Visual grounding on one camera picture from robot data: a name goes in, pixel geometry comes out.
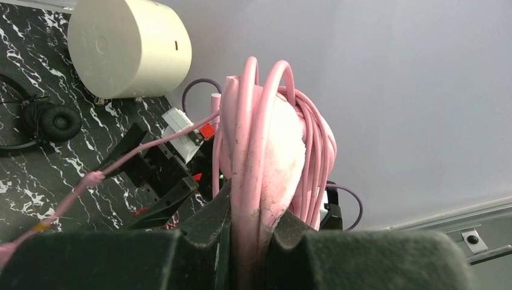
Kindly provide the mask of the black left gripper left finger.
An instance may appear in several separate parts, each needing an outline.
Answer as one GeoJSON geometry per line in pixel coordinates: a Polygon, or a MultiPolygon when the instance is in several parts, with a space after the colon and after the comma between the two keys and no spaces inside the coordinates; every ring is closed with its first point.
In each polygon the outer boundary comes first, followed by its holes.
{"type": "Polygon", "coordinates": [[[169,231],[37,234],[2,289],[228,289],[231,186],[169,231]]]}

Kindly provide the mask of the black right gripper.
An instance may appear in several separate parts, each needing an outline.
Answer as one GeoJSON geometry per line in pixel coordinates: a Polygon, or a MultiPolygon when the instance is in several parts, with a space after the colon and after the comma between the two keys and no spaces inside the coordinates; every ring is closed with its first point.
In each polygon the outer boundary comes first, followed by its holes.
{"type": "MultiPolygon", "coordinates": [[[[133,123],[99,164],[98,171],[103,171],[138,147],[148,131],[145,124],[133,123]]],[[[186,164],[169,142],[144,150],[124,163],[121,170],[136,187],[147,185],[160,198],[129,221],[124,229],[152,230],[163,227],[197,189],[207,201],[212,200],[212,157],[213,139],[210,139],[202,143],[186,164]]]]}

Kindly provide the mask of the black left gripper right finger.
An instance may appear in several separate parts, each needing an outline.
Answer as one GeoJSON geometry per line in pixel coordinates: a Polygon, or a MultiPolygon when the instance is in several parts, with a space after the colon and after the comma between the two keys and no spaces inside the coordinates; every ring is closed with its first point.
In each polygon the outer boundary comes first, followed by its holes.
{"type": "Polygon", "coordinates": [[[477,289],[462,250],[435,231],[315,231],[291,212],[266,260],[266,289],[477,289]]]}

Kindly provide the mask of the black on-ear headphones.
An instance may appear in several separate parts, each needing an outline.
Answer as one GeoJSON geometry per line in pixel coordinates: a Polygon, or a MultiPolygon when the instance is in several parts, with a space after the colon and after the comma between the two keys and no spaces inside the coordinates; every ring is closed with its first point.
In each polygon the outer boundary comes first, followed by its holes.
{"type": "Polygon", "coordinates": [[[47,96],[30,94],[17,81],[4,74],[1,74],[1,81],[21,96],[18,101],[21,104],[21,122],[33,134],[27,143],[2,145],[2,154],[28,150],[46,143],[67,142],[81,132],[82,118],[77,110],[54,104],[47,96]]]}

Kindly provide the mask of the pink over-ear headphones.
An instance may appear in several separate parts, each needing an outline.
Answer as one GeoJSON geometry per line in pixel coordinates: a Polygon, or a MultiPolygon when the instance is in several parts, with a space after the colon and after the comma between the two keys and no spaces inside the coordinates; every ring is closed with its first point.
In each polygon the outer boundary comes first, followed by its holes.
{"type": "Polygon", "coordinates": [[[232,285],[256,289],[285,212],[319,229],[337,144],[285,60],[261,83],[258,60],[247,58],[241,75],[226,78],[216,111],[213,170],[231,183],[232,285]]]}

